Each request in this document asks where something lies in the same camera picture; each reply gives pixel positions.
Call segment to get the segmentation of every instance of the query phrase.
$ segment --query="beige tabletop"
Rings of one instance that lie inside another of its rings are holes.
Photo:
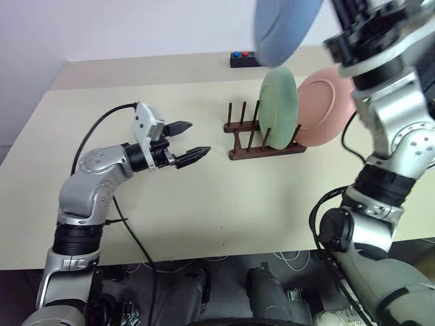
[[[242,101],[247,101],[246,117],[251,118],[267,69],[233,71],[222,66],[224,73],[216,73],[219,80],[213,81],[210,75],[219,67],[207,70],[203,63],[202,70],[193,71],[189,68],[196,65],[192,58],[181,58],[190,63],[174,74],[166,71],[172,77],[160,76],[156,84],[149,76],[142,80],[136,76],[134,82],[127,82],[128,74],[117,81],[102,77],[98,67],[104,66],[107,73],[110,62],[106,61],[110,60],[64,68],[0,166],[0,269],[44,266],[54,238],[58,193],[69,176],[78,144],[101,114],[137,100],[155,106],[167,122],[193,123],[187,132],[170,139],[173,153],[211,146],[196,164],[181,170],[166,167],[155,173],[137,173],[116,192],[124,214],[155,260],[314,248],[308,227],[311,208],[333,187],[350,184],[361,163],[341,148],[338,137],[302,154],[230,161],[233,136],[222,130],[228,102],[233,102],[234,114],[239,114]],[[153,60],[143,58],[142,63],[153,65]],[[165,60],[173,62],[174,58]],[[143,68],[138,68],[139,63],[135,59],[112,62],[111,67],[123,73],[130,69],[134,75]],[[297,84],[320,68],[310,65],[304,56],[297,65],[293,69],[299,71]],[[72,71],[73,81],[67,78]],[[133,142],[132,118],[128,109],[113,114],[98,127],[85,151]],[[359,121],[349,129],[348,144],[364,155],[370,153],[370,135]],[[434,182],[434,173],[426,173],[417,182],[404,204],[406,212],[396,240],[435,235],[429,204],[435,201]],[[326,207],[337,204],[331,202]],[[117,218],[114,209],[109,218]],[[101,250],[102,264],[143,261],[119,223],[105,227]]]

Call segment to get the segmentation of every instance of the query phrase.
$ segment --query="floor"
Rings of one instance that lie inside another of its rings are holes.
[[[435,246],[422,240],[395,242],[390,257],[414,264],[419,257],[430,254],[435,257]],[[284,253],[286,258],[295,256]],[[307,251],[301,252],[297,259],[290,261],[294,269],[299,269],[307,262]],[[318,261],[315,251],[311,251],[310,261],[302,271],[290,270],[284,261],[272,253],[261,255],[239,255],[226,259],[210,257],[194,261],[167,261],[157,263],[159,270],[174,271],[187,263],[188,267],[176,273],[159,273],[158,299],[156,314],[162,308],[173,287],[183,272],[189,268],[206,268],[211,273],[211,297],[202,319],[214,319],[225,316],[251,316],[249,301],[245,292],[245,277],[250,268],[267,264],[270,271],[285,289],[302,287],[321,293],[326,310],[346,306],[348,303],[336,290],[336,285],[322,261]],[[105,280],[103,290],[118,299],[135,300],[141,315],[148,314],[151,299],[151,270],[143,265],[112,266],[113,270],[133,271],[120,283]],[[33,311],[41,270],[0,271],[0,325],[20,325]]]
[[[285,253],[285,256],[291,258],[295,254]],[[307,262],[307,255],[307,251],[301,252],[297,259],[290,261],[291,265],[295,269],[303,267]],[[277,259],[273,254],[232,256],[220,261],[211,260],[219,260],[222,259],[221,257],[210,257],[207,259],[196,259],[185,269],[187,271],[194,268],[205,268],[211,273],[211,296],[207,309],[201,316],[202,320],[229,316],[252,316],[245,290],[246,274],[250,268],[260,267],[264,263],[268,264],[269,270],[280,281],[284,289],[303,287],[308,290],[316,289],[322,293],[330,293],[332,292],[331,287],[334,288],[332,276],[327,271],[323,262],[315,260],[313,254],[309,264],[300,272],[290,270],[282,260]],[[189,262],[164,262],[158,264],[158,268],[166,271],[176,270]],[[136,267],[137,265],[127,266],[129,270],[134,270]],[[156,314],[162,308],[162,304],[165,303],[182,274],[183,272],[159,274],[160,286],[158,289]],[[147,316],[147,308],[150,305],[151,299],[151,275],[151,270],[141,266],[137,271],[129,274],[130,279],[124,285],[107,281],[104,284],[104,288],[107,293],[115,295],[118,299],[131,298],[133,295],[142,315]],[[334,306],[334,302],[330,300],[330,308],[340,308],[343,306],[343,303],[340,301],[336,303],[338,305]]]

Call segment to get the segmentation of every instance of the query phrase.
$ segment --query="silver robot arm segment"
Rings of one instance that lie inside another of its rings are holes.
[[[414,267],[386,258],[404,212],[401,205],[435,157],[435,121],[416,71],[401,58],[423,38],[434,40],[433,6],[413,12],[411,26],[403,27],[406,8],[390,4],[377,12],[366,1],[354,1],[366,5],[355,12],[343,9],[346,1],[333,3],[343,33],[326,45],[342,64],[342,75],[355,82],[352,97],[374,151],[343,194],[341,207],[323,216],[319,239],[375,321],[433,325],[434,284]],[[396,34],[400,29],[405,36]]]
[[[93,149],[64,183],[59,197],[53,247],[47,254],[37,296],[37,311],[24,326],[86,324],[84,311],[99,263],[100,240],[116,188],[134,172],[175,165],[185,167],[201,159],[210,147],[197,147],[174,156],[166,137],[181,134],[189,122],[165,125],[151,107],[137,103],[133,132],[137,144]]]

